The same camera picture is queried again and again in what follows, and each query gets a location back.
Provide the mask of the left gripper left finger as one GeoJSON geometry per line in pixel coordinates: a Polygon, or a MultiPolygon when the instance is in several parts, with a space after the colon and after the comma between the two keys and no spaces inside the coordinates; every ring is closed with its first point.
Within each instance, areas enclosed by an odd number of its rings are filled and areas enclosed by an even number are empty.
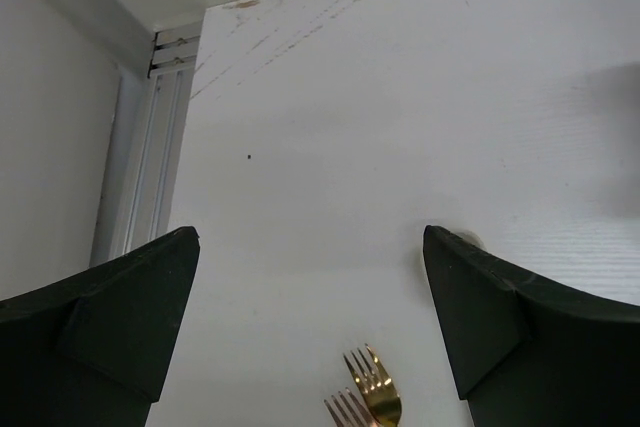
{"type": "Polygon", "coordinates": [[[158,402],[196,274],[180,227],[1,302],[4,426],[143,426],[158,402]]]}

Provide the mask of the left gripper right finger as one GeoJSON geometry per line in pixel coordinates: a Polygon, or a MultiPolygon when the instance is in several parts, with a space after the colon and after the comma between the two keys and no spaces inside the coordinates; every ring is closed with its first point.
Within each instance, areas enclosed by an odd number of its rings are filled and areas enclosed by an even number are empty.
{"type": "Polygon", "coordinates": [[[639,309],[495,257],[441,226],[423,257],[476,426],[636,426],[639,309]]]}

